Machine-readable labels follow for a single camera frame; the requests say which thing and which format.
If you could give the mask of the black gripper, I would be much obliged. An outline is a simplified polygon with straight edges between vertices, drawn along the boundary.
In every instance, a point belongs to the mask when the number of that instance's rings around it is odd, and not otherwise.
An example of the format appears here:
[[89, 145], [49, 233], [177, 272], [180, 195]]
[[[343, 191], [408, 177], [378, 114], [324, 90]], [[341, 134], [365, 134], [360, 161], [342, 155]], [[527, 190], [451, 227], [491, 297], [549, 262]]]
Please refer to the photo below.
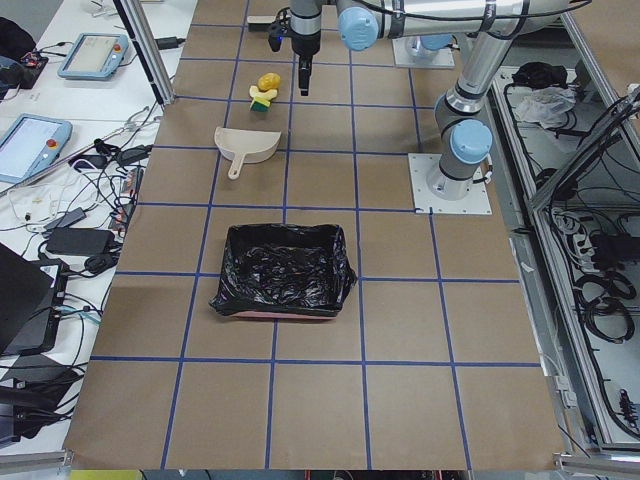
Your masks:
[[309, 95], [312, 76], [312, 57], [320, 50], [320, 33], [292, 33], [293, 51], [300, 56], [298, 62], [298, 88], [301, 96]]

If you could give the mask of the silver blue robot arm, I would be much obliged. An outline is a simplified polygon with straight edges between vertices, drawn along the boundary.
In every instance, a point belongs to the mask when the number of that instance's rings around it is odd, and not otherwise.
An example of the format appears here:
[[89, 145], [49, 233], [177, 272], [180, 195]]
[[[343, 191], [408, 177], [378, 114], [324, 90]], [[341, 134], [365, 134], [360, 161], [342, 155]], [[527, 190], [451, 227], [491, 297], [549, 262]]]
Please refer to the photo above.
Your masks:
[[475, 33], [477, 39], [458, 80], [435, 110], [442, 139], [440, 175], [473, 177], [486, 156], [465, 160], [451, 146], [454, 129], [475, 119], [513, 40], [537, 31], [569, 9], [567, 1], [333, 1], [343, 44], [363, 51], [382, 38]]

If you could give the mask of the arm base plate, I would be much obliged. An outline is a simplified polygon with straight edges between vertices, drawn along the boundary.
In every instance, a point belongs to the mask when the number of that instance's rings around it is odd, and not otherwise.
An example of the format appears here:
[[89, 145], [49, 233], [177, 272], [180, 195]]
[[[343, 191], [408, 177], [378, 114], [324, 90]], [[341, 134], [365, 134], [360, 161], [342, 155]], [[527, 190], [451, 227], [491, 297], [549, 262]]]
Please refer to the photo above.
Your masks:
[[453, 69], [454, 37], [435, 34], [404, 37], [393, 41], [396, 67], [417, 69]]
[[492, 214], [480, 168], [467, 180], [452, 180], [440, 170], [440, 154], [408, 155], [414, 212], [434, 215]]

